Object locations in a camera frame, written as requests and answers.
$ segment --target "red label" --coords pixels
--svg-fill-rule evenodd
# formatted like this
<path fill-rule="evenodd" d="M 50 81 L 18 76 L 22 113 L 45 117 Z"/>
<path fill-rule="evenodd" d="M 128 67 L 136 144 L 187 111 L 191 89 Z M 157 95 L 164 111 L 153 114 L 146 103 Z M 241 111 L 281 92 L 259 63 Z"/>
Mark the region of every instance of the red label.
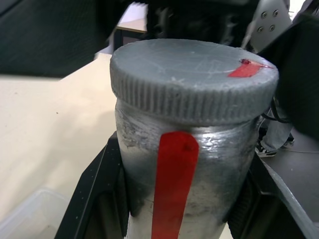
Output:
<path fill-rule="evenodd" d="M 258 73 L 260 68 L 272 68 L 247 59 L 243 59 L 241 63 L 240 67 L 228 75 L 229 77 L 252 77 Z"/>
<path fill-rule="evenodd" d="M 198 159 L 198 143 L 189 133 L 160 138 L 152 239 L 177 239 Z"/>

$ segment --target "translucent plastic bin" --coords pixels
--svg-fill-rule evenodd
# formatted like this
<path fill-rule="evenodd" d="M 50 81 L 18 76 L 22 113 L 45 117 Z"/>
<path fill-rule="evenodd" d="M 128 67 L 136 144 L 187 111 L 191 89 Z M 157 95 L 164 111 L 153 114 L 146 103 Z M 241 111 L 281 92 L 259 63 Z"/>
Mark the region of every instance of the translucent plastic bin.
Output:
<path fill-rule="evenodd" d="M 0 239 L 53 239 L 69 200 L 41 189 L 0 223 Z"/>

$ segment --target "table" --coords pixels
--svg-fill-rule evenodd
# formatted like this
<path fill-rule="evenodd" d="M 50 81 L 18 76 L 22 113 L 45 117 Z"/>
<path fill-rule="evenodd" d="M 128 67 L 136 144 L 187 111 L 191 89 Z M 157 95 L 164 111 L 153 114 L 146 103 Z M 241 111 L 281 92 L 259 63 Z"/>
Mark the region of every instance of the table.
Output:
<path fill-rule="evenodd" d="M 43 187 L 71 198 L 116 130 L 110 58 L 62 80 L 0 76 L 0 221 Z"/>
<path fill-rule="evenodd" d="M 147 32 L 145 19 L 120 23 L 114 32 L 114 51 L 123 46 L 124 37 L 140 39 Z"/>

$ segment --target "gray lid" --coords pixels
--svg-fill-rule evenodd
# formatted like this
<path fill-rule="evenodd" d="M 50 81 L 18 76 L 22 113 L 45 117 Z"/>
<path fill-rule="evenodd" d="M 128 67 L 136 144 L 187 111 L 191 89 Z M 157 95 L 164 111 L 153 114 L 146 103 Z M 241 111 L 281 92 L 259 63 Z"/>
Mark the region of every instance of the gray lid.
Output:
<path fill-rule="evenodd" d="M 251 77 L 228 75 L 248 59 L 263 67 Z M 110 64 L 114 94 L 128 105 L 174 121 L 216 125 L 259 116 L 274 94 L 277 68 L 241 48 L 181 39 L 131 43 Z"/>

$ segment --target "metal jar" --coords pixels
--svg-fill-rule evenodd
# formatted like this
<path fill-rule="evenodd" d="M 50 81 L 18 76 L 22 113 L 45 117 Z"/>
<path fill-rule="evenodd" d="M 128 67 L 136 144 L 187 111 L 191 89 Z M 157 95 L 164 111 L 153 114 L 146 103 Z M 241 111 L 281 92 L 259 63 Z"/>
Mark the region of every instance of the metal jar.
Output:
<path fill-rule="evenodd" d="M 243 59 L 265 67 L 231 77 Z M 151 239 L 160 137 L 185 131 L 199 156 L 178 239 L 218 239 L 249 169 L 276 67 L 238 48 L 158 39 L 120 48 L 110 72 L 131 209 L 127 238 Z"/>

